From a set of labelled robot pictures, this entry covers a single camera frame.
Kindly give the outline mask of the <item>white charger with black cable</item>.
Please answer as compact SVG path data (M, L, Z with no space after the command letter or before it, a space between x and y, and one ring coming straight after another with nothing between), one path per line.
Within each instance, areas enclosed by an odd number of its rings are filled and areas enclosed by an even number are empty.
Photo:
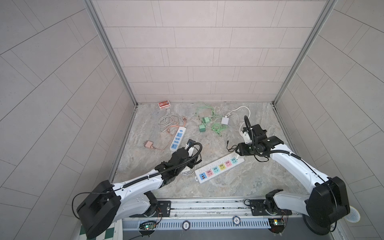
M249 135L249 131L246 130L246 128L243 128L242 130L240 130L240 134L243 137L244 144L247 145L247 144L251 144L252 143L252 140L251 140L250 135ZM241 146L242 143L239 143L237 145L233 145L230 148L228 147L228 144L229 144L229 141L227 141L227 146L226 146L227 151L232 153L232 152L238 151L240 149L240 146Z

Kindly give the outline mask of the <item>colourful white power strip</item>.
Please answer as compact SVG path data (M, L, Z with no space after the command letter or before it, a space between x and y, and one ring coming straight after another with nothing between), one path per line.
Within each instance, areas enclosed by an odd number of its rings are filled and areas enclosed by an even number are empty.
M217 177L218 175L233 169L245 161L244 156L237 153L230 153L195 170L195 180L200 184Z

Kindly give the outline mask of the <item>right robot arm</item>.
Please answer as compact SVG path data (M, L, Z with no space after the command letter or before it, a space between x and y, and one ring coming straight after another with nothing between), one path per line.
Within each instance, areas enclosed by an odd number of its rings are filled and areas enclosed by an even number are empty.
M315 234L324 236L333 232L338 220L347 216L351 207L345 182L339 177L329 177L312 167L291 151L276 136L267 136L260 125L251 125L245 117L242 129L244 142L235 152L240 156L253 156L274 160L290 172L307 190L307 195L298 195L276 189L266 194L265 210L269 215L291 210L303 215L307 227Z

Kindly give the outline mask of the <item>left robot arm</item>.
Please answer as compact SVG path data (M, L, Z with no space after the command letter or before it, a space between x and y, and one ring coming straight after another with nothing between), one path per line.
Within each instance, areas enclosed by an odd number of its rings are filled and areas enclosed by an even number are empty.
M86 192L86 198L73 209L86 237L94 239L113 222L124 218L155 216L159 202L153 191L172 183L188 164L199 164L202 149L201 143L192 142L186 148L176 150L169 161L161 162L145 175L115 184L105 180L91 192Z

